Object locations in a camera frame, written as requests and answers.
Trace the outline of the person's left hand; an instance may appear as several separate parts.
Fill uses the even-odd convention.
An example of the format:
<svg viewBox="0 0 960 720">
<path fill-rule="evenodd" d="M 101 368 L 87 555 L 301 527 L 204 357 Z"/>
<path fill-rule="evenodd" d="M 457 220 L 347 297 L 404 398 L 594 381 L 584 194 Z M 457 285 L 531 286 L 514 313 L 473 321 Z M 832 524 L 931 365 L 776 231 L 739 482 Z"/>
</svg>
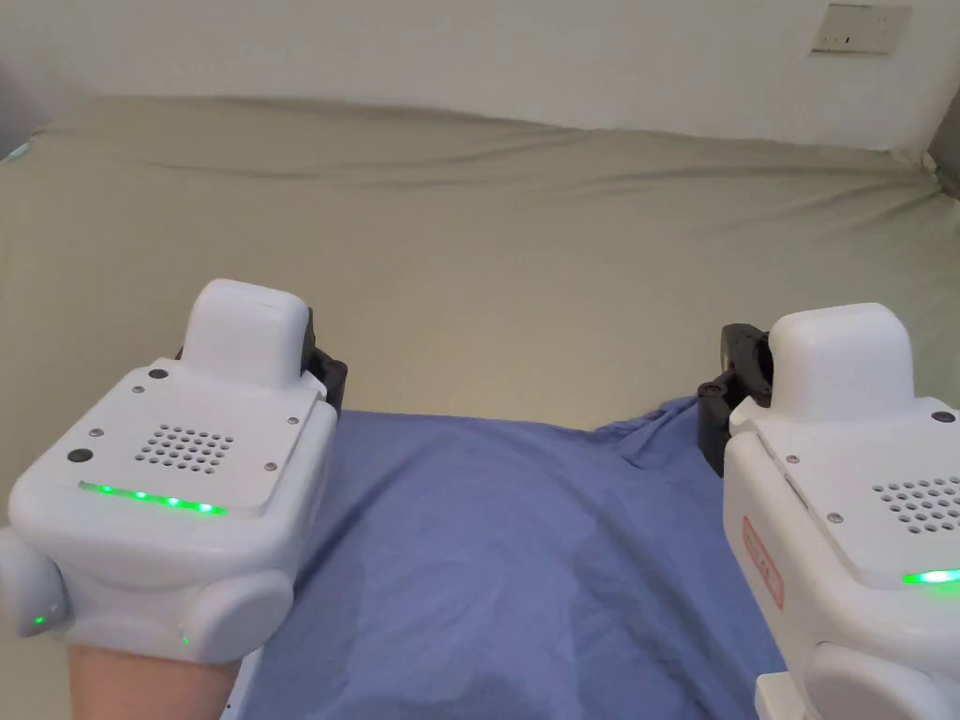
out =
<svg viewBox="0 0 960 720">
<path fill-rule="evenodd" d="M 76 645 L 67 664 L 73 719 L 219 719 L 241 668 Z"/>
</svg>

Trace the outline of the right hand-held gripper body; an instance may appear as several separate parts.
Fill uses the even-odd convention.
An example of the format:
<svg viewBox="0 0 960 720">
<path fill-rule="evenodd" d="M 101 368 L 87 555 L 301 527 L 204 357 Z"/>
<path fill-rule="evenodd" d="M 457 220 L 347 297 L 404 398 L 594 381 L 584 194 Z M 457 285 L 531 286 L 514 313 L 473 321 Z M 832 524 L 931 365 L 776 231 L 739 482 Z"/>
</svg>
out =
<svg viewBox="0 0 960 720">
<path fill-rule="evenodd" d="M 914 391 L 886 307 L 793 313 L 768 331 L 772 400 L 697 390 L 697 444 L 783 672 L 761 719 L 959 715 L 959 419 Z"/>
</svg>

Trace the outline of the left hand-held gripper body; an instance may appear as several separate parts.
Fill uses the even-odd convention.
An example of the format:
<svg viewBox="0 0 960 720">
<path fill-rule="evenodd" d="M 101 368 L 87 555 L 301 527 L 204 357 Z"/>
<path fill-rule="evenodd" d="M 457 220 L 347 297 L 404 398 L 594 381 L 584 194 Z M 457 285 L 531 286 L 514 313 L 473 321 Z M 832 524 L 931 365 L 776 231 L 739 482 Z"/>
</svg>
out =
<svg viewBox="0 0 960 720">
<path fill-rule="evenodd" d="M 346 368 L 303 299 L 210 282 L 174 358 L 132 369 L 15 482 L 2 627 L 132 654 L 249 654 L 285 621 Z"/>
</svg>

